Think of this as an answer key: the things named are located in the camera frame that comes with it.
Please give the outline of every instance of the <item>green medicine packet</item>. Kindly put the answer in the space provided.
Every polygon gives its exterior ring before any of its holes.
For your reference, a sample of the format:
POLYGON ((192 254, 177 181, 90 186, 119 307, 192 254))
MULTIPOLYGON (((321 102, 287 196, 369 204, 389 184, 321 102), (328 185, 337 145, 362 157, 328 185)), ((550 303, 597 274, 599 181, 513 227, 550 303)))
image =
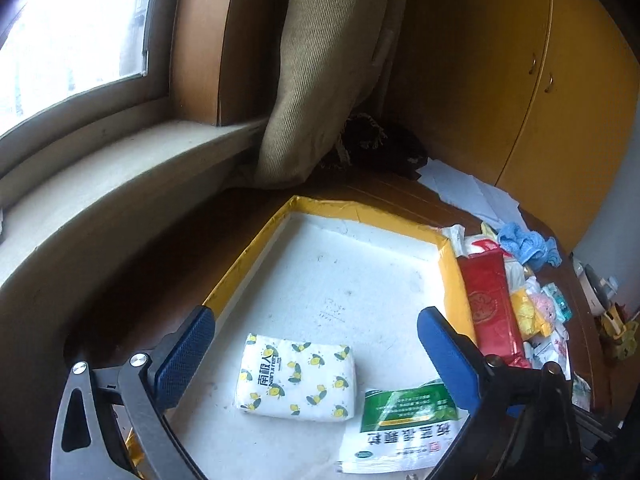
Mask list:
POLYGON ((347 422, 337 470, 385 473, 435 466, 458 434, 458 410, 441 381, 367 390, 347 422))

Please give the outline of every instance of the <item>small white object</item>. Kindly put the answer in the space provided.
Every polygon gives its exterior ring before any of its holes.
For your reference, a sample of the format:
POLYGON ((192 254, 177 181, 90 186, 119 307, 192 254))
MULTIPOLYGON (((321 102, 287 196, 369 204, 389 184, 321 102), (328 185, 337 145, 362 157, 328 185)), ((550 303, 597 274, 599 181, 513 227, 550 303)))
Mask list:
POLYGON ((451 247, 453 248, 453 252, 456 255, 456 258, 458 258, 459 256, 466 256, 464 226, 455 224, 450 227, 443 227, 442 229, 440 229, 440 232, 451 242, 451 247))
POLYGON ((549 337, 535 336, 532 339, 537 344, 533 349, 532 364, 535 369, 540 370, 546 362, 555 361, 562 368, 564 378, 570 381, 571 365, 569 362, 569 351, 566 344, 567 339, 563 338, 563 335, 568 334, 566 330, 564 330, 564 333, 559 333, 558 324, 556 324, 556 329, 549 337))
POLYGON ((542 292, 542 287, 540 287, 540 284, 538 283, 538 280, 535 276, 529 276, 525 280, 525 291, 529 295, 540 294, 540 292, 542 292))
POLYGON ((507 275, 507 285, 509 294, 513 294, 517 290, 526 286, 524 279, 524 267, 515 258, 504 257, 504 270, 507 275))
POLYGON ((234 405, 255 415, 342 422, 354 414, 355 392, 349 346, 249 334, 234 405))
POLYGON ((582 262, 575 257, 573 257, 572 263, 574 264, 574 271, 576 276, 580 276, 584 272, 584 267, 582 266, 582 262))
POLYGON ((589 383, 578 374, 574 374, 571 402, 587 412, 591 411, 591 387, 589 383))
POLYGON ((526 358, 527 361, 532 362, 533 361, 533 346, 531 346, 531 343, 529 343, 529 341, 523 341, 522 342, 522 347, 524 348, 524 357, 526 358))

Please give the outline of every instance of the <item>lemon print packaging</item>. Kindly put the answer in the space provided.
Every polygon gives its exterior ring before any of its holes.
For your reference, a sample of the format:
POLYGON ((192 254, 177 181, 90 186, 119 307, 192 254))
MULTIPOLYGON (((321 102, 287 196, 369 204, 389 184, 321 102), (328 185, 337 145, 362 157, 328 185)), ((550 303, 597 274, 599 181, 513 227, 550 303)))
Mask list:
POLYGON ((353 416, 356 390, 350 346, 251 333, 234 404, 254 415, 341 422, 353 416))

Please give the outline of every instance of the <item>white paper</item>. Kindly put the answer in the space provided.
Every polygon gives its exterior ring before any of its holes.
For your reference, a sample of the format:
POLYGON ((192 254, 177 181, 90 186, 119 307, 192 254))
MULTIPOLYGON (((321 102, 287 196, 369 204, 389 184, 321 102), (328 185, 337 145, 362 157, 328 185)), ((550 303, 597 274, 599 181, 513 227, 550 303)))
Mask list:
POLYGON ((516 222, 529 232, 518 202, 507 192, 439 160, 429 159, 427 165, 417 171, 418 182, 436 192, 443 202, 471 213, 493 229, 500 230, 505 224, 516 222))

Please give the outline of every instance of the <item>white foam board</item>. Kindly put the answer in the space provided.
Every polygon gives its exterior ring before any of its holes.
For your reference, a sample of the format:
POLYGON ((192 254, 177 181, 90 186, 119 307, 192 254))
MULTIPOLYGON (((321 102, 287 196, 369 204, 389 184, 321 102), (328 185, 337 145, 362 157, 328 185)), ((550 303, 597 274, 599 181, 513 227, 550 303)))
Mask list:
POLYGON ((444 313, 433 244, 358 222, 291 214, 217 320, 172 428, 210 480, 353 477, 335 472, 343 424, 233 407, 246 335, 348 344, 360 391, 410 388, 437 377, 416 332, 418 313, 430 305, 444 313))

